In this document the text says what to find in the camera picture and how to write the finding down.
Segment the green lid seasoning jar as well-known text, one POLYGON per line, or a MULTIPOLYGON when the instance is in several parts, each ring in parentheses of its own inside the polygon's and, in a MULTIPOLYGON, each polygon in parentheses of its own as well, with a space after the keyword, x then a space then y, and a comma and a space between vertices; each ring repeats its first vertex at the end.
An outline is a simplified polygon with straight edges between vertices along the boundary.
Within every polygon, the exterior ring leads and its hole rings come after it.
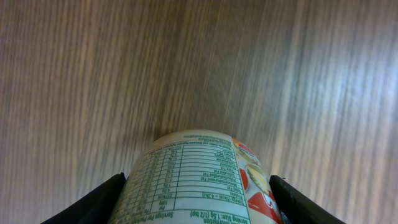
POLYGON ((241 141, 210 130, 156 140, 134 163, 110 223, 282 223, 269 176, 241 141))

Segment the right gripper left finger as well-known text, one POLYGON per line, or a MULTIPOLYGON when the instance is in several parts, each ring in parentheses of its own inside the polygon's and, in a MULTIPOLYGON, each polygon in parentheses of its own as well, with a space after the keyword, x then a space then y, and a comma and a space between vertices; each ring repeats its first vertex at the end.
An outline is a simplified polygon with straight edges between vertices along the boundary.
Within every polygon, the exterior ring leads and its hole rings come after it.
POLYGON ((107 223, 125 183, 124 173, 116 174, 43 224, 107 223))

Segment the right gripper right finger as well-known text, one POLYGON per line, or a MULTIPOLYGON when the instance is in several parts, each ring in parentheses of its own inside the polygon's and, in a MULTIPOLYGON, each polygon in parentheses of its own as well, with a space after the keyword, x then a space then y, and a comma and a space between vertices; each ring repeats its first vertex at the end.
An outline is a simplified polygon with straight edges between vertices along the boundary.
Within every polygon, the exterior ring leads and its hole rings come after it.
POLYGON ((277 206, 290 223, 344 224, 343 221, 311 201, 283 178, 272 175, 269 184, 277 206))

